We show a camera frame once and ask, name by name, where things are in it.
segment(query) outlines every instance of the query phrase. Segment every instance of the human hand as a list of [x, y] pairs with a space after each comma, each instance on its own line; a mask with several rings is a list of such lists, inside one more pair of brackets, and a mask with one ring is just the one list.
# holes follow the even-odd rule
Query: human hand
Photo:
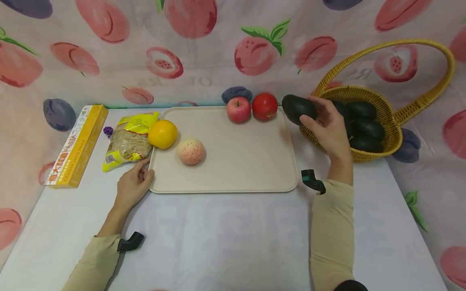
[[137, 162], [134, 167], [124, 173], [118, 181], [117, 194], [113, 208], [115, 210], [129, 212], [147, 193], [154, 180], [154, 170], [147, 170], [144, 165], [149, 158]]
[[350, 143], [346, 135], [343, 116], [330, 100], [314, 96], [309, 96], [308, 99], [317, 108], [317, 119], [301, 115], [299, 120], [314, 133], [331, 160], [351, 160]]

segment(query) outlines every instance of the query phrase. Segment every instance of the yellow orange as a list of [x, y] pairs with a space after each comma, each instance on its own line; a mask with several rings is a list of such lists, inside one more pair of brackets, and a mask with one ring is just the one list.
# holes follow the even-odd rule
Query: yellow orange
[[178, 129], [168, 120], [160, 120], [152, 125], [148, 133], [149, 143], [159, 149], [171, 147], [178, 136]]

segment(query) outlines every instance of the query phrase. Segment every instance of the snack bag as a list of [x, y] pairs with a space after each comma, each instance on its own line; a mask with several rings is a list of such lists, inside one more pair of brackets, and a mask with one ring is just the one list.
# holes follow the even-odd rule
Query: snack bag
[[158, 112], [123, 117], [110, 138], [102, 171], [110, 172], [124, 163], [147, 158], [152, 148], [147, 133], [157, 120]]

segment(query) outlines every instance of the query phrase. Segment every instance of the basket handle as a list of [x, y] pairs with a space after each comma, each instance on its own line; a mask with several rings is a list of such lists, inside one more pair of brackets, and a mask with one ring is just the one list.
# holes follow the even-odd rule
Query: basket handle
[[333, 80], [333, 78], [335, 78], [336, 75], [338, 75], [349, 64], [361, 58], [362, 56], [365, 56], [367, 54], [370, 54], [382, 48], [402, 45], [402, 44], [421, 44], [421, 45], [427, 45], [427, 46], [436, 48], [445, 55], [446, 60], [447, 60], [446, 72], [443, 78], [440, 80], [440, 82], [437, 85], [435, 85], [435, 87], [432, 88], [429, 92], [421, 95], [416, 100], [414, 100], [413, 102], [411, 102], [404, 108], [398, 110], [394, 114], [395, 121], [397, 122], [397, 124], [402, 125], [403, 123], [407, 122], [412, 117], [414, 117], [422, 109], [426, 108], [432, 102], [434, 102], [440, 96], [440, 94], [446, 89], [448, 84], [450, 84], [450, 81], [453, 77], [453, 73], [455, 70], [455, 59], [451, 51], [447, 47], [445, 47], [444, 45], [438, 42], [430, 41], [430, 40], [422, 40], [422, 39], [406, 39], [406, 40], [386, 42], [380, 45], [369, 47], [363, 51], [360, 51], [359, 53], [349, 56], [348, 58], [344, 59], [343, 61], [338, 63], [336, 66], [334, 66], [328, 73], [325, 74], [323, 79], [320, 81], [319, 85], [317, 85], [315, 90], [312, 92], [312, 95], [318, 96], [318, 97], [321, 96], [322, 93], [325, 91], [325, 88], [327, 88], [328, 84]]

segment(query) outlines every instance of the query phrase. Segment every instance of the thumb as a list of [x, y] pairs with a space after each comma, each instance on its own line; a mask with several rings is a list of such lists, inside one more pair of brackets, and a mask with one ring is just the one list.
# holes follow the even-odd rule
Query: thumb
[[301, 115], [299, 117], [299, 121], [301, 121], [301, 123], [307, 127], [308, 129], [312, 130], [313, 132], [316, 132], [316, 131], [319, 131], [321, 129], [321, 126], [315, 122], [314, 119], [310, 118], [309, 116], [307, 115]]
[[141, 183], [141, 186], [148, 189], [151, 186], [152, 181], [154, 181], [154, 177], [155, 177], [154, 170], [152, 170], [152, 169], [148, 170], [146, 178]]

